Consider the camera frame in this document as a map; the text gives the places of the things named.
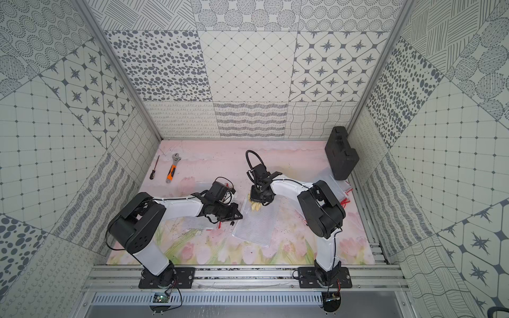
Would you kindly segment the yellow microfiber cloth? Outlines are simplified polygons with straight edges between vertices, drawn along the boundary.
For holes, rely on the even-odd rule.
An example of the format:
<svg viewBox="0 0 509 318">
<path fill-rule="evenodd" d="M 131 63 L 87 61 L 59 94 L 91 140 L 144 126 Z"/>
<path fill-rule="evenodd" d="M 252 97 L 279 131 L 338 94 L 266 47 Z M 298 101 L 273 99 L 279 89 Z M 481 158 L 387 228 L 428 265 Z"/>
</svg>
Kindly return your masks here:
<svg viewBox="0 0 509 318">
<path fill-rule="evenodd" d="M 261 193 L 256 190 L 251 190 L 249 195 L 249 203 L 252 211 L 259 211 L 262 208 L 263 200 Z"/>
</svg>

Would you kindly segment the clear mesh document bag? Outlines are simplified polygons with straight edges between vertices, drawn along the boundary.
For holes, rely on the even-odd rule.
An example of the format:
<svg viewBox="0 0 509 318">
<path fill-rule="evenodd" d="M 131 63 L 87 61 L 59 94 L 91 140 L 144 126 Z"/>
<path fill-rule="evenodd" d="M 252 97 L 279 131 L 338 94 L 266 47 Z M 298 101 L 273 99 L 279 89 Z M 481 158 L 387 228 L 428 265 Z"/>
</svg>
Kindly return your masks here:
<svg viewBox="0 0 509 318">
<path fill-rule="evenodd" d="M 340 202 L 343 208 L 346 208 L 348 203 L 351 202 L 349 193 L 352 192 L 353 187 L 347 180 L 336 180 L 330 168 L 325 168 L 318 174 L 318 179 L 323 180 L 330 187 L 335 197 Z"/>
<path fill-rule="evenodd" d="M 269 247 L 275 228 L 280 200 L 276 198 L 271 204 L 253 209 L 254 203 L 247 196 L 242 205 L 242 220 L 236 222 L 233 236 L 237 239 Z"/>
</svg>

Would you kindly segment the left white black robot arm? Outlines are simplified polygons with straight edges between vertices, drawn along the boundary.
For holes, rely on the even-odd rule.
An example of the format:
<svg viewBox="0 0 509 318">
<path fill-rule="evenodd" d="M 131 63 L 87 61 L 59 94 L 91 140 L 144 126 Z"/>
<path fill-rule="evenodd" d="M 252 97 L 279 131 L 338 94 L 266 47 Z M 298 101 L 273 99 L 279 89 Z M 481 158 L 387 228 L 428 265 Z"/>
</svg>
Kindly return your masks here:
<svg viewBox="0 0 509 318">
<path fill-rule="evenodd" d="M 168 286 L 174 265 L 161 251 L 154 236 L 160 224 L 181 217 L 205 217 L 210 223 L 231 223 L 243 218 L 233 202 L 235 189 L 214 181 L 211 188 L 186 197 L 157 198 L 138 193 L 109 223 L 106 236 L 112 236 L 150 274 Z"/>
</svg>

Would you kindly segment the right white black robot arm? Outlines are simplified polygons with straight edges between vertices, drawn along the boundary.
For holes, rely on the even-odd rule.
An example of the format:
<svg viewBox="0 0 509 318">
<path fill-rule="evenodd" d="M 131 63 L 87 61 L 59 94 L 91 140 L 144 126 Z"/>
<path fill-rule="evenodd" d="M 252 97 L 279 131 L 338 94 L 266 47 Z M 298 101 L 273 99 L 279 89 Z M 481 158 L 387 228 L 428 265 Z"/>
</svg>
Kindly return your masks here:
<svg viewBox="0 0 509 318">
<path fill-rule="evenodd" d="M 346 212 L 329 185 L 318 180 L 314 183 L 290 179 L 281 172 L 270 173 L 261 157 L 247 150 L 247 175 L 251 186 L 251 201 L 270 205 L 275 197 L 284 196 L 299 204 L 299 213 L 317 237 L 315 275 L 323 286 L 331 286 L 341 270 L 336 235 L 342 232 Z"/>
</svg>

